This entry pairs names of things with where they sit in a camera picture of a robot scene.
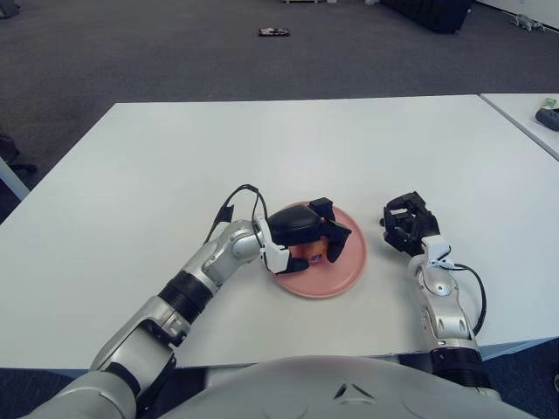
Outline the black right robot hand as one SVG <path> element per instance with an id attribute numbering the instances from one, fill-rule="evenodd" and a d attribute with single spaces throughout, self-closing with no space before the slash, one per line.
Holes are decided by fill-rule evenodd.
<path id="1" fill-rule="evenodd" d="M 410 257 L 424 253 L 423 238 L 440 234 L 437 218 L 417 191 L 389 201 L 383 207 L 379 224 L 384 227 L 384 241 Z"/>

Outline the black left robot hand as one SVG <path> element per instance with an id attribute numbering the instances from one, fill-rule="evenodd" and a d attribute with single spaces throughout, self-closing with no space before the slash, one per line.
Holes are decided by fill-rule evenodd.
<path id="1" fill-rule="evenodd" d="M 272 240 L 288 250 L 279 274 L 305 271 L 326 259 L 334 263 L 342 254 L 352 230 L 335 219 L 333 202 L 326 197 L 298 204 L 267 219 Z"/>

